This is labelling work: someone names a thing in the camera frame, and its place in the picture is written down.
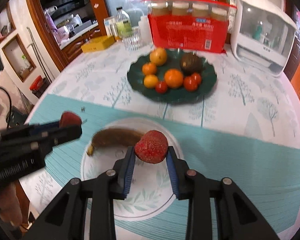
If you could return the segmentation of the left hand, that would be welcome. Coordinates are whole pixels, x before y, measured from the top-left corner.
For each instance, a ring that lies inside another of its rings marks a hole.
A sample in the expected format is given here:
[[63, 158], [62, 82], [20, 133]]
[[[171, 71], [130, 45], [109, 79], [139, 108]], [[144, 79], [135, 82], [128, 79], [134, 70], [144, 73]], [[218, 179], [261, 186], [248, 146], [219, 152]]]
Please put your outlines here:
[[0, 189], [0, 218], [12, 226], [22, 224], [23, 216], [14, 183]]

